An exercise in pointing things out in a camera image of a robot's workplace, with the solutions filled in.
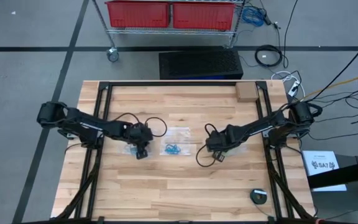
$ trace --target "wooden table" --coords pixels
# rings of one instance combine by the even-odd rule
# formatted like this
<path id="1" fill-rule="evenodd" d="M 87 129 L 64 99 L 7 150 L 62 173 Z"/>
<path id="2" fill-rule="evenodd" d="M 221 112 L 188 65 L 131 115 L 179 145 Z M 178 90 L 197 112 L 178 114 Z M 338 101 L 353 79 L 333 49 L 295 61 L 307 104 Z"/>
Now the wooden table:
<path id="1" fill-rule="evenodd" d="M 266 82 L 272 109 L 276 110 L 287 102 L 283 83 Z M 83 83 L 78 109 L 93 113 L 98 84 L 97 81 Z M 138 221 L 266 220 L 267 216 L 250 200 L 250 191 L 255 188 L 268 193 L 267 203 L 258 207 L 266 214 L 275 215 L 260 134 L 249 138 L 236 149 L 235 156 L 226 157 L 222 163 L 203 168 L 195 161 L 196 151 L 207 137 L 206 123 L 212 123 L 220 130 L 227 124 L 245 125 L 258 119 L 255 103 L 238 103 L 234 86 L 114 86 L 108 120 L 126 112 L 134 113 L 142 122 L 158 116 L 170 129 L 188 128 L 190 137 L 185 141 L 190 155 L 160 155 L 162 137 L 150 143 L 148 158 L 137 160 L 135 156 L 126 154 L 124 142 L 105 138 L 94 220 L 99 216 L 106 220 Z M 131 116 L 124 116 L 121 120 L 135 122 Z M 149 126 L 155 134 L 164 130 L 158 121 L 150 121 Z M 70 141 L 69 145 L 78 142 Z M 288 145 L 298 148 L 294 139 L 289 139 Z M 85 151 L 74 146 L 66 153 L 53 217 L 65 208 L 79 188 Z M 282 156 L 290 190 L 313 215 L 313 201 L 301 156 L 286 148 L 282 149 Z M 207 164 L 210 161 L 211 154 L 201 151 L 200 162 Z M 278 192 L 285 216 L 282 193 Z"/>

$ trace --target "red plastic bin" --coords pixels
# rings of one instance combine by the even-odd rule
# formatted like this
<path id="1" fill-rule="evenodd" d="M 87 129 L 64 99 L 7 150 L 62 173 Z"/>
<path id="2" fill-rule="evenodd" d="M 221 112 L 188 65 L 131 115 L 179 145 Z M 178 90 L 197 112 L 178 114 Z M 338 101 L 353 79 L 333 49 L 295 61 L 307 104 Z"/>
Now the red plastic bin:
<path id="1" fill-rule="evenodd" d="M 167 2 L 106 2 L 111 27 L 167 27 Z"/>
<path id="2" fill-rule="evenodd" d="M 210 2 L 173 3 L 173 27 L 190 29 L 231 29 L 234 4 Z"/>

